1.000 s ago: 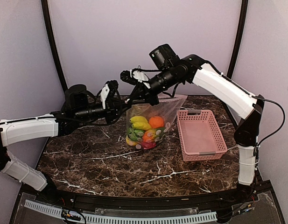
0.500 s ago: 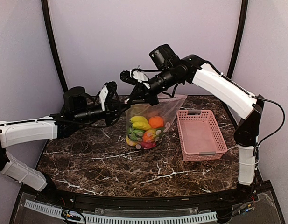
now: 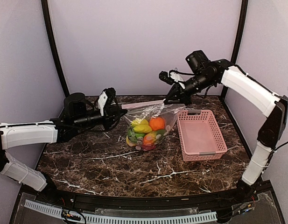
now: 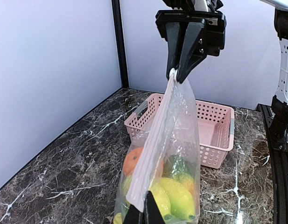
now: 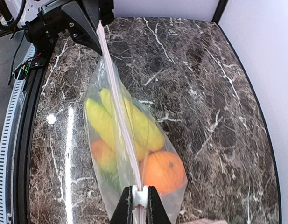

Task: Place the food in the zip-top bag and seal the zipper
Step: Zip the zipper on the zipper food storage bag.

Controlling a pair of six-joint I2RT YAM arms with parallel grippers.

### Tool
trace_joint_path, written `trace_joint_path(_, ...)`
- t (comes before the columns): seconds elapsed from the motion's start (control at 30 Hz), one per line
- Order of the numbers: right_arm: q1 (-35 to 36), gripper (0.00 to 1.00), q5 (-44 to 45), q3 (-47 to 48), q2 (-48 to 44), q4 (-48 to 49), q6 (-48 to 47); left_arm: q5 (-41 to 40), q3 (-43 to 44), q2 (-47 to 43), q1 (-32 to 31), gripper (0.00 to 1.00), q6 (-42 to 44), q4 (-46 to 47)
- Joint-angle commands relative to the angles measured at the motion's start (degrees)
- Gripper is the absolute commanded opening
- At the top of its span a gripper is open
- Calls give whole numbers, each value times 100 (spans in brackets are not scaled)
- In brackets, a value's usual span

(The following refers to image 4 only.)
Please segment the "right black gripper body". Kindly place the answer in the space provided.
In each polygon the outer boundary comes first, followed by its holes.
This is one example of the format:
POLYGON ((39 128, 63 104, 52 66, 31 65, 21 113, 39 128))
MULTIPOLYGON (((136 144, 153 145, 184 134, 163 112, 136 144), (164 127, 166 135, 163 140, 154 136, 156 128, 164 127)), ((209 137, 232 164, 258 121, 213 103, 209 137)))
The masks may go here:
POLYGON ((177 22, 181 26, 181 35, 185 34, 187 26, 190 22, 200 22, 205 20, 205 37, 202 43, 206 43, 204 48, 210 56, 219 56, 220 51, 225 47, 225 15, 220 12, 203 12, 183 10, 160 10, 157 12, 156 25, 162 38, 167 39, 166 24, 177 22))

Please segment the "yellow toy banana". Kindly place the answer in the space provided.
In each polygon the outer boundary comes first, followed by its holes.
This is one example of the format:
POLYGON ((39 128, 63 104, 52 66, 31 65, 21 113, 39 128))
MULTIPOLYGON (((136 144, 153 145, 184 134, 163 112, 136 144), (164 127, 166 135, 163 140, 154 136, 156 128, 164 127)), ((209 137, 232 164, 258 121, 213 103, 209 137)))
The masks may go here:
POLYGON ((180 221, 196 221, 192 194, 179 182, 166 177, 157 178, 149 188, 165 222, 174 217, 180 221))

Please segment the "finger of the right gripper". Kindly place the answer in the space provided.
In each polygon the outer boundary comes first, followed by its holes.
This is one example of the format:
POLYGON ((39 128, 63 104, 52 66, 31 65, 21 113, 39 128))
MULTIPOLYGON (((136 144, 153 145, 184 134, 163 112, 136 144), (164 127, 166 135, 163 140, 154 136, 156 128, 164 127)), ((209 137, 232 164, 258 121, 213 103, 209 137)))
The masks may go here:
POLYGON ((186 73, 187 50, 184 46, 185 31, 180 22, 168 22, 166 24, 166 35, 168 44, 167 73, 172 68, 178 70, 179 74, 186 73))
POLYGON ((177 81, 183 83, 190 72, 206 58, 206 21, 189 22, 185 30, 184 46, 187 50, 186 73, 177 73, 177 81))

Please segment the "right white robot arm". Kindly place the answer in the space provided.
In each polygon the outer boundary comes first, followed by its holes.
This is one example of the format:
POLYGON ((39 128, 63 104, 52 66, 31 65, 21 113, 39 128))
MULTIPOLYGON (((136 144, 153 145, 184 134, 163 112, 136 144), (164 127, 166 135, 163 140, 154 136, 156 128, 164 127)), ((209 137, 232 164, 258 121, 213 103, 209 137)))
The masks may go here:
MULTIPOLYGON (((285 150, 288 134, 288 0, 267 0, 275 8, 274 28, 280 40, 281 64, 278 86, 272 99, 274 117, 265 120, 268 142, 285 150)), ((168 43, 166 76, 183 83, 208 55, 219 56, 225 47, 225 15, 219 0, 167 0, 169 10, 156 14, 156 25, 168 43)))

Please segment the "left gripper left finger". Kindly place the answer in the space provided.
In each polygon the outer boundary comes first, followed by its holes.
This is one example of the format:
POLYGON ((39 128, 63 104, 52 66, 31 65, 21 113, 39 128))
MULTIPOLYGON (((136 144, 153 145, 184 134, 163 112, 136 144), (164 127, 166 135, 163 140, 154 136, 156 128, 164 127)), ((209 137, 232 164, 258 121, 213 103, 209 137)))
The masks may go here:
POLYGON ((132 204, 129 206, 129 209, 125 215, 123 224, 143 224, 144 218, 143 213, 140 212, 132 204))

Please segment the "clear zip top bag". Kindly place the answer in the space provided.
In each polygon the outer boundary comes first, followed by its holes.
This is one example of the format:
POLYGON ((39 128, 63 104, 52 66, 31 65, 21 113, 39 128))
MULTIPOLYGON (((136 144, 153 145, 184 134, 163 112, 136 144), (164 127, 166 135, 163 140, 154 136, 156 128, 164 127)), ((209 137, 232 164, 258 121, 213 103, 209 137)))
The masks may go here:
POLYGON ((171 69, 164 94, 151 94, 125 120, 115 224, 196 224, 200 216, 197 105, 188 81, 171 69))

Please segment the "toy orange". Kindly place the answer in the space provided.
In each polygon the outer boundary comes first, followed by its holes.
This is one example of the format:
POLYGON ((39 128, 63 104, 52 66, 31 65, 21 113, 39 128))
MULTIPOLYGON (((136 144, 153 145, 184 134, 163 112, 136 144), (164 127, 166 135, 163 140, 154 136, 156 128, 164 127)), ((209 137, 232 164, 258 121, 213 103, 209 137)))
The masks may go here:
POLYGON ((137 165, 137 162, 141 156, 143 147, 138 147, 130 151, 123 163, 123 173, 125 175, 131 175, 137 165))

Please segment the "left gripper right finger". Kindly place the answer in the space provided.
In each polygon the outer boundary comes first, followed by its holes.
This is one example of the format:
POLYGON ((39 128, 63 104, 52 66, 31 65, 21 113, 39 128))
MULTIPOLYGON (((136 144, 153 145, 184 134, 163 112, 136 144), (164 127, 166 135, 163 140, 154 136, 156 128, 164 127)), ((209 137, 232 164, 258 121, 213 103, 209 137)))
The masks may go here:
POLYGON ((165 224, 151 191, 146 194, 143 212, 144 224, 165 224))

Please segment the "green orange toy mango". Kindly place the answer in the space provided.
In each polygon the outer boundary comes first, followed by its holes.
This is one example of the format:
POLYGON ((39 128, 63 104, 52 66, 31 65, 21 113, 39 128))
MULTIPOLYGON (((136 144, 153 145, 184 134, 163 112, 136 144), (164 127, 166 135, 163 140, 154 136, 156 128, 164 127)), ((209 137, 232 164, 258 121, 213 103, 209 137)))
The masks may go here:
POLYGON ((180 172, 174 175, 174 179, 185 187, 192 195, 195 193, 195 181, 191 175, 180 172))

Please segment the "yellow toy pepper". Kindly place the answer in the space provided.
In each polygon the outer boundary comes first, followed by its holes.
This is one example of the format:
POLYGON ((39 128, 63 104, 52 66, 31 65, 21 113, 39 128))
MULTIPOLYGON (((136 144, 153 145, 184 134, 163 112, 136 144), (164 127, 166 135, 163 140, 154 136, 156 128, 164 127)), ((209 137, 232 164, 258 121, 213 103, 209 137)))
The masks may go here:
POLYGON ((113 224, 123 224, 121 213, 117 213, 113 218, 113 224))

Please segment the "pink plastic basket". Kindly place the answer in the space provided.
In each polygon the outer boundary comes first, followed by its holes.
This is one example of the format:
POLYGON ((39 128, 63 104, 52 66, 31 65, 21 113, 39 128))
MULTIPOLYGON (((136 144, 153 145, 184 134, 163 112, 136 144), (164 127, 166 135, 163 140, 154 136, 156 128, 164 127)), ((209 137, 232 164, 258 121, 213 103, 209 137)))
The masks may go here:
MULTIPOLYGON (((153 93, 125 120, 124 124, 132 143, 136 135, 148 130, 163 99, 163 94, 153 93)), ((229 151, 233 149, 234 109, 205 101, 196 101, 200 139, 201 165, 219 169, 229 151)))

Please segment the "green toy watermelon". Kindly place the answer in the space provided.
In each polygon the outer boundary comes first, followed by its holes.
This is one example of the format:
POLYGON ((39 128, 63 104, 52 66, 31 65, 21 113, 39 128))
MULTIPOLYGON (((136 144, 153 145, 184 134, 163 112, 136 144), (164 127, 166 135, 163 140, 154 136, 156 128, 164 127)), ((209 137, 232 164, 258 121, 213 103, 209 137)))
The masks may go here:
POLYGON ((164 163, 163 177, 173 177, 180 172, 193 175, 192 168, 188 161, 178 155, 171 155, 164 163))

